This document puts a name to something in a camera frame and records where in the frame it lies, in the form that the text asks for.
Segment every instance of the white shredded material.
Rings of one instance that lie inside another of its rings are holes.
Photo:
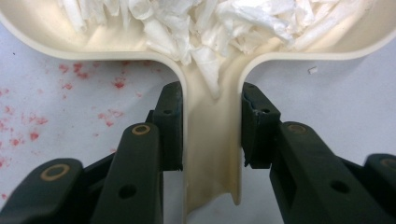
[[[57,0],[73,28],[87,21],[106,25],[121,16],[144,24],[148,48],[176,62],[194,61],[218,98],[219,64],[230,48],[245,54],[272,38],[289,51],[303,51],[351,15],[362,0]]]

